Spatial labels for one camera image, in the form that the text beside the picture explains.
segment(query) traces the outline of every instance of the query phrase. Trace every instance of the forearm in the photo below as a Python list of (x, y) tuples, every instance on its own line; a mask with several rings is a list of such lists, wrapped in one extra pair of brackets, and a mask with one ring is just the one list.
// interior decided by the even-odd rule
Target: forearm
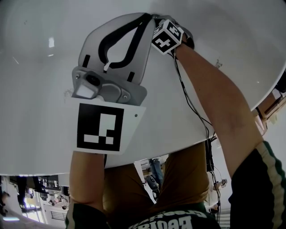
[(70, 171), (70, 194), (76, 203), (103, 211), (104, 155), (74, 151)]
[(249, 106), (237, 86), (221, 71), (185, 45), (177, 58), (190, 78), (201, 105), (221, 141), (232, 176), (263, 139)]

